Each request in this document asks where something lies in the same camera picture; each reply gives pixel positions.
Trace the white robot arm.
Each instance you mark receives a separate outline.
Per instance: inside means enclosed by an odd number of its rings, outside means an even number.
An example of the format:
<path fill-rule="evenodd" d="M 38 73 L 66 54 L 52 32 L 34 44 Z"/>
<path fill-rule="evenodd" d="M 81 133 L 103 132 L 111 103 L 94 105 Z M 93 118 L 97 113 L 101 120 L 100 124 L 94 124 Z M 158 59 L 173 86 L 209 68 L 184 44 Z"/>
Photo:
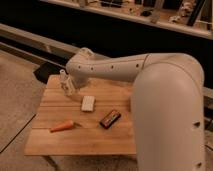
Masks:
<path fill-rule="evenodd" d="M 147 53 L 97 60 L 81 48 L 66 63 L 69 93 L 90 78 L 131 82 L 139 171 L 206 171 L 204 71 L 184 53 Z"/>

